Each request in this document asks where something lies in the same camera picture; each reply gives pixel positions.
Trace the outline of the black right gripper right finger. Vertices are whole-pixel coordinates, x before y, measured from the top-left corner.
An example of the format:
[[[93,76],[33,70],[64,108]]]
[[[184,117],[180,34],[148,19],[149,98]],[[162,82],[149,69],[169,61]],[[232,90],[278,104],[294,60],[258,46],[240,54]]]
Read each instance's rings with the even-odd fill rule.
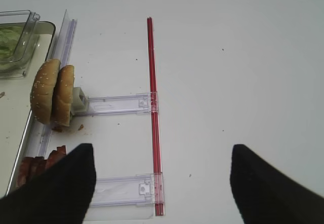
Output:
[[[230,186],[244,223],[323,223],[323,197],[243,144],[232,148]]]

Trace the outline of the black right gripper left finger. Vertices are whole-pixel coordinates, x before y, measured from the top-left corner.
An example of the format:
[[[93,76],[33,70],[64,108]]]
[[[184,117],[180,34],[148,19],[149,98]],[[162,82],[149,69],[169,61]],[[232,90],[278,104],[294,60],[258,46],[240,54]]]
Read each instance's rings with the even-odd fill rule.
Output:
[[[1,199],[1,223],[83,223],[96,184],[93,146],[82,143]]]

